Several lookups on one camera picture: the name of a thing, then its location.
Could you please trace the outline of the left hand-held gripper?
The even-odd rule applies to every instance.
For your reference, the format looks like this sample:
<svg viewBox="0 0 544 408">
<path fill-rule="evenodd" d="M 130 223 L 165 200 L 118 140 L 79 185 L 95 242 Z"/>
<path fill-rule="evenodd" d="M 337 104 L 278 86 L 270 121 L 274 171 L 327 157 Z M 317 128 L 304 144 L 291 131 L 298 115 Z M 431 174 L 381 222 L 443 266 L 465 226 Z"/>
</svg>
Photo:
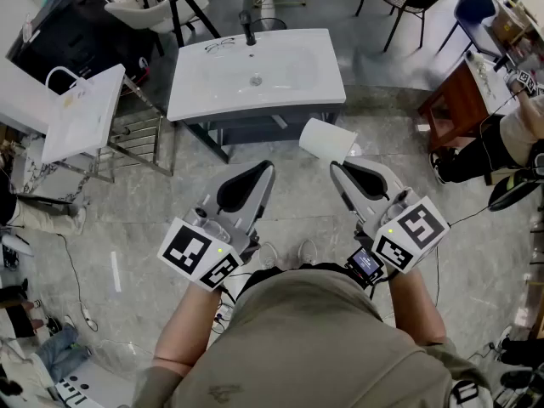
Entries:
<svg viewBox="0 0 544 408">
<path fill-rule="evenodd" d="M 258 250 L 254 224 L 275 182 L 271 161 L 208 186 L 183 218 L 175 218 L 157 257 L 189 281 L 213 291 Z"/>
</svg>

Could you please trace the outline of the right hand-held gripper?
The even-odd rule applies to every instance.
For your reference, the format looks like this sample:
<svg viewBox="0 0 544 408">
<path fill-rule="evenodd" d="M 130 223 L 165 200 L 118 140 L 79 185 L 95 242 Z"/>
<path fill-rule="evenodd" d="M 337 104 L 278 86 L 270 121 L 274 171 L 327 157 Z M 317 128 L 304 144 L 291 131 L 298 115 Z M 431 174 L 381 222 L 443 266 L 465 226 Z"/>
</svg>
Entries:
<svg viewBox="0 0 544 408">
<path fill-rule="evenodd" d="M 381 163 L 354 158 L 333 161 L 330 175 L 350 212 L 359 219 L 354 270 L 406 274 L 447 235 L 450 226 L 428 197 L 418 196 Z"/>
</svg>

